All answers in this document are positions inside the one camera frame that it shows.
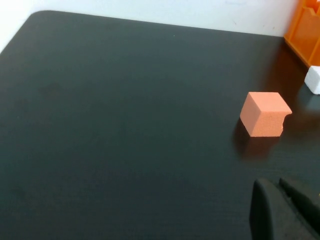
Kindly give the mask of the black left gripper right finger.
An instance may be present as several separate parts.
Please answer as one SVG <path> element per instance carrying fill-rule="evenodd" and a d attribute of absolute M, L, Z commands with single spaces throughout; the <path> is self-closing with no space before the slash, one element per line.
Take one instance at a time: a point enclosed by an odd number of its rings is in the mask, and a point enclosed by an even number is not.
<path fill-rule="evenodd" d="M 306 229 L 320 239 L 320 194 L 297 179 L 281 177 L 279 186 L 298 212 Z"/>

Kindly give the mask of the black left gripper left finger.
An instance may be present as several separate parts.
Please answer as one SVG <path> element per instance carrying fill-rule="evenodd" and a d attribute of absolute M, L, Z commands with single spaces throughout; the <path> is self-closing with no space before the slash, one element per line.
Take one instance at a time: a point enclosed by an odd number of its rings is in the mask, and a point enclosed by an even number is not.
<path fill-rule="evenodd" d="M 249 222 L 254 240 L 308 240 L 309 230 L 297 210 L 272 182 L 255 180 Z"/>

